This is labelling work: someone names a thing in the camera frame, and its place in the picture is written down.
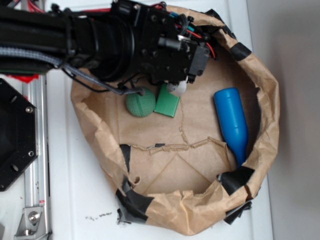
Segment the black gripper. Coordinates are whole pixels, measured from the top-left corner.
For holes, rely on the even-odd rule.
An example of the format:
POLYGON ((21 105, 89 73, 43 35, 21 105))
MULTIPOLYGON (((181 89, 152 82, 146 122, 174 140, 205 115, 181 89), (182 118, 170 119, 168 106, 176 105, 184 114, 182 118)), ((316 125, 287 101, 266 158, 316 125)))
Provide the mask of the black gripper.
POLYGON ((196 29, 194 18, 167 10, 165 2, 115 0, 111 16, 118 36, 113 78, 145 74, 153 85, 167 82, 167 91, 181 97, 187 81, 193 83, 204 73, 209 58, 216 58, 210 36, 196 29))

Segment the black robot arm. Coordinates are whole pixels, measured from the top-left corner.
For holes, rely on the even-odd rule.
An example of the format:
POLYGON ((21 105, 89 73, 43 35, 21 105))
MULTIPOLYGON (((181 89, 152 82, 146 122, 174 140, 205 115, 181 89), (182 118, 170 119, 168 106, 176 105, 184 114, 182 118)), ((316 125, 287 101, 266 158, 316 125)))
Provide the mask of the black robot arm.
POLYGON ((195 16, 169 10, 164 2, 145 5, 115 0, 109 9, 72 11, 54 4, 51 11, 0 7, 0 72, 32 76, 61 69, 118 95, 130 74, 150 84, 181 85, 201 76, 216 53, 195 16))

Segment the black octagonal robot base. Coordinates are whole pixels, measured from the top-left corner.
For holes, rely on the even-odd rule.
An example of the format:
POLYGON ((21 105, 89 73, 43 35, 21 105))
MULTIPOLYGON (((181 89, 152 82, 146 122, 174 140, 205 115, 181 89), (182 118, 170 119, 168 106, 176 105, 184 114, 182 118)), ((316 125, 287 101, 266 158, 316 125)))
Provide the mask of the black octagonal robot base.
POLYGON ((0 80, 0 191, 7 191, 37 157, 36 107, 0 80))

